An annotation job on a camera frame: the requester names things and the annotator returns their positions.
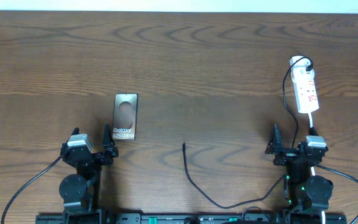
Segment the Galaxy S25 Ultra smartphone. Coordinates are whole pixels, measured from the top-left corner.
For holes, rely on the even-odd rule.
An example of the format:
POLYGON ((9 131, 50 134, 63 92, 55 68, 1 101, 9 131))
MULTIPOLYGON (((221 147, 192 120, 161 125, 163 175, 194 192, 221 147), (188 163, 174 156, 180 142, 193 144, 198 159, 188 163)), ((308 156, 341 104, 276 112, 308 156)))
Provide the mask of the Galaxy S25 Ultra smartphone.
POLYGON ((112 121, 112 138, 114 140, 134 141, 136 139, 138 99, 137 93, 115 95, 112 121))

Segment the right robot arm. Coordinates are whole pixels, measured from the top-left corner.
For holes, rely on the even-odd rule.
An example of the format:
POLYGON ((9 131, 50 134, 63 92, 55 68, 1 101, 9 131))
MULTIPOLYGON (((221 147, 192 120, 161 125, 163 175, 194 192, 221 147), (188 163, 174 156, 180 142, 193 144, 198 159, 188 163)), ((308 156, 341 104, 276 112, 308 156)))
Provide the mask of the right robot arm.
POLYGON ((286 167, 285 198, 290 206, 281 211, 282 223, 325 223, 325 211, 333 193, 333 183, 316 175, 314 165, 322 162, 328 151, 323 137, 310 128, 306 140, 296 148, 285 147, 277 125, 274 125, 266 154, 275 156, 273 164, 286 167))

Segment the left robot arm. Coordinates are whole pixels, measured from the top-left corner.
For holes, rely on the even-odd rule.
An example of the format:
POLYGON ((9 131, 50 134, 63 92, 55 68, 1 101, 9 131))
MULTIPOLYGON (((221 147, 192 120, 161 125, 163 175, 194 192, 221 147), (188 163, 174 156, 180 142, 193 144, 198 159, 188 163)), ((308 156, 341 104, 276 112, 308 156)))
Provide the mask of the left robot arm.
POLYGON ((91 152, 92 145, 87 134, 75 128, 69 139, 62 144, 60 155, 64 163, 76 169, 66 176, 59 186, 63 199, 63 223, 112 223, 114 217, 99 207, 99 190, 103 166, 110 166, 119 155, 106 124, 101 143, 104 151, 91 152))

